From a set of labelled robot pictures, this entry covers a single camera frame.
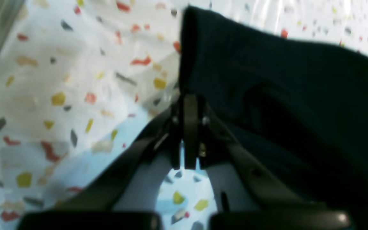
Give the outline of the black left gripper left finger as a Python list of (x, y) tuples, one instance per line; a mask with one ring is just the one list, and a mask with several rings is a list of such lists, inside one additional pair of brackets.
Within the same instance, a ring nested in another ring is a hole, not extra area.
[(150, 122), (86, 189), (49, 211), (26, 214), (19, 230), (163, 230), (159, 188), (190, 150), (190, 95)]

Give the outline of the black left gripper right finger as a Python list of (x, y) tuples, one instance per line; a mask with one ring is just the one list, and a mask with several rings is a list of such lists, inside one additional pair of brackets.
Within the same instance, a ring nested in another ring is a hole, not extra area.
[(307, 201), (249, 153), (206, 102), (189, 95), (189, 169), (208, 172), (218, 196), (211, 230), (349, 230), (345, 211)]

